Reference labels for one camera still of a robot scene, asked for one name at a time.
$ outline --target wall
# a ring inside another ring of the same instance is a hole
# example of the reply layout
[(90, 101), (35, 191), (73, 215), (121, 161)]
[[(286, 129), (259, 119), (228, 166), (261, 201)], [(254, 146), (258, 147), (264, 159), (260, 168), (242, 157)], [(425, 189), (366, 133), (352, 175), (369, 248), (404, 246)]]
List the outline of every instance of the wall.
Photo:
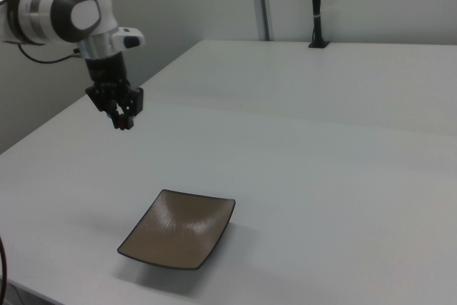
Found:
[[(269, 2), (275, 40), (311, 39), (311, 0)], [(457, 43), (457, 0), (322, 0), (322, 16), (331, 41)]]
[[(137, 86), (202, 39), (262, 39), (259, 0), (113, 0), (120, 25), (138, 27), (147, 46), (125, 54)], [(455, 44), (457, 0), (322, 0), (326, 39)], [(274, 40), (309, 41), (311, 0), (268, 0)], [(71, 47), (27, 47), (39, 58)], [(15, 46), (0, 46), (0, 152), (84, 95), (91, 83), (81, 60), (40, 66)]]
[[(202, 39), (258, 39), (253, 0), (113, 0), (122, 26), (143, 31), (146, 47), (124, 54), (132, 84), (139, 86)], [(26, 49), (42, 59), (68, 47)], [(42, 66), (17, 47), (0, 45), (0, 153), (84, 95), (91, 84), (82, 60)]]

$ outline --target plate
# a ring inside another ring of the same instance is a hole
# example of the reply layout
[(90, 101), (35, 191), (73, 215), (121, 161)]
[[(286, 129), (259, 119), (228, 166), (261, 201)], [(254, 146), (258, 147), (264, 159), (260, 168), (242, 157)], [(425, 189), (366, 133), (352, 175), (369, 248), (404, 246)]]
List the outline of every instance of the plate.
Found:
[(164, 189), (117, 251), (173, 269), (198, 269), (229, 224), (235, 201)]

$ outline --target brown plate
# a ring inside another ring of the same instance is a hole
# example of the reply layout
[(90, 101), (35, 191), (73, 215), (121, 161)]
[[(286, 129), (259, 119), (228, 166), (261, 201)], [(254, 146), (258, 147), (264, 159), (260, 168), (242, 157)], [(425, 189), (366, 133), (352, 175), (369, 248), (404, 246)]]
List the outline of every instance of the brown plate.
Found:
[(117, 251), (174, 269), (198, 269), (222, 237), (233, 199), (164, 189)]

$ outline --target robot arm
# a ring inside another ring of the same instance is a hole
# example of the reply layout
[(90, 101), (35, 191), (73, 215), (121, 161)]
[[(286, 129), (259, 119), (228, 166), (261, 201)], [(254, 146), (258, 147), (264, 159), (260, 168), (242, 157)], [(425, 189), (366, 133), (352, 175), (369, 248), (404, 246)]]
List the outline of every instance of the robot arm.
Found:
[(130, 129), (143, 109), (143, 90), (130, 87), (122, 51), (143, 46), (144, 36), (138, 29), (118, 27), (111, 0), (0, 0), (0, 41), (77, 43), (94, 82), (86, 93), (114, 127)]

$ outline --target white table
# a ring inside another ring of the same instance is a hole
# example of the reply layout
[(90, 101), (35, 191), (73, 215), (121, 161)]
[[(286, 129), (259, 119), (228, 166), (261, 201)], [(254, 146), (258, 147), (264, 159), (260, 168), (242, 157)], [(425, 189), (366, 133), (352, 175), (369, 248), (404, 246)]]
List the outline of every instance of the white table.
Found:
[[(87, 97), (0, 156), (12, 281), (64, 304), (457, 302), (457, 48), (204, 41), (130, 132)], [(162, 189), (236, 199), (198, 271), (116, 249)]]

